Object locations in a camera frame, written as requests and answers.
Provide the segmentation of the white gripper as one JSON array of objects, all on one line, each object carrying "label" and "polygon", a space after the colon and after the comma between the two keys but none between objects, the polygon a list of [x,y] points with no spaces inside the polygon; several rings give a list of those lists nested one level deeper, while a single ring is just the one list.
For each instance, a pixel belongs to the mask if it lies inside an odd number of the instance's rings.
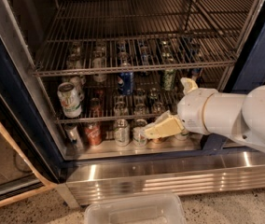
[{"label": "white gripper", "polygon": [[204,108],[217,90],[198,88],[197,83],[188,77],[182,77],[180,82],[185,96],[177,105],[178,116],[172,115],[170,111],[162,113],[154,122],[143,128],[146,138],[169,137],[183,132],[185,128],[192,133],[209,134],[204,124]]}]

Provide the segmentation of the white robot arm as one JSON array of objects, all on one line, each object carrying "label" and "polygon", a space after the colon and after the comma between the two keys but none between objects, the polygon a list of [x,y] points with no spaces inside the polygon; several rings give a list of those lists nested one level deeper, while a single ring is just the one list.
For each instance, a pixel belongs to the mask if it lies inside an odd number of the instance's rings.
[{"label": "white robot arm", "polygon": [[142,129],[145,137],[168,137],[185,130],[215,133],[265,153],[265,85],[248,94],[235,94],[200,88],[186,77],[180,82],[184,97],[177,104],[177,113],[162,113]]}]

